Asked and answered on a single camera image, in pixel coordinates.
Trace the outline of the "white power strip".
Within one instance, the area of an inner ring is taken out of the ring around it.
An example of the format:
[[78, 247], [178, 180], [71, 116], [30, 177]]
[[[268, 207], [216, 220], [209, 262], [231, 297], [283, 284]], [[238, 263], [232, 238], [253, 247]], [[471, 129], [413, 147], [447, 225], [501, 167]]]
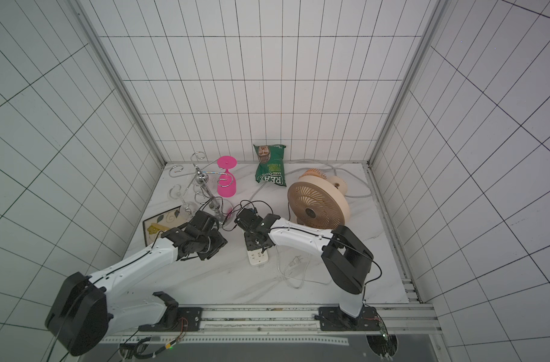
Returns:
[[254, 241], [252, 235], [249, 233], [245, 232], [244, 238], [250, 265], [259, 266], [266, 264], [269, 261], [267, 250], [263, 250], [261, 246]]

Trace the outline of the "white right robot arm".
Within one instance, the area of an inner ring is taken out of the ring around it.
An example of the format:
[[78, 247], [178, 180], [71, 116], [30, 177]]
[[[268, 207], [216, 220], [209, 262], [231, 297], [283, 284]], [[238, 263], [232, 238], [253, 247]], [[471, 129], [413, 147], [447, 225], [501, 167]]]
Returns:
[[339, 310], [352, 320], [359, 318], [374, 256], [347, 226], [316, 229], [276, 214], [260, 217], [251, 209], [240, 211], [235, 223], [245, 239], [261, 250], [283, 246], [319, 256], [332, 281], [343, 290]]

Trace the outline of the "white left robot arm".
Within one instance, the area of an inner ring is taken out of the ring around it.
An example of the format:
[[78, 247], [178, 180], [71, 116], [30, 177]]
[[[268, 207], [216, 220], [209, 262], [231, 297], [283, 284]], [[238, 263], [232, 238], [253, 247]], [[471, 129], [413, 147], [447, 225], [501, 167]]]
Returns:
[[132, 256], [90, 275], [65, 279], [45, 326], [74, 357], [86, 354], [106, 336], [131, 328], [166, 332], [187, 327], [178, 301], [163, 291], [133, 288], [156, 271], [194, 256], [210, 259], [225, 246], [219, 221], [198, 211], [187, 223], [159, 234]]

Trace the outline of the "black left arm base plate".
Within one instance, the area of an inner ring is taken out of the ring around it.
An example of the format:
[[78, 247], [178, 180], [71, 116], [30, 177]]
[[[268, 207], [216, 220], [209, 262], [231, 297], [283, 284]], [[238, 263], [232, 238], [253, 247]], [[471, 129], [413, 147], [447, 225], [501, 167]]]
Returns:
[[168, 307], [156, 324], [139, 326], [140, 332], [171, 333], [197, 332], [203, 309], [200, 307]]

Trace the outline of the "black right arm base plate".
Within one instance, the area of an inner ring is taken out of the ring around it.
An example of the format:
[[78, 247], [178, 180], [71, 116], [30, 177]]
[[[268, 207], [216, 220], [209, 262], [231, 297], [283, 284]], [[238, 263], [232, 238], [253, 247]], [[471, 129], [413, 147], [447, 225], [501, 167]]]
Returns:
[[314, 319], [320, 322], [320, 330], [327, 332], [377, 332], [382, 328], [382, 321], [371, 306], [364, 306], [357, 317], [351, 317], [338, 306], [320, 307]]

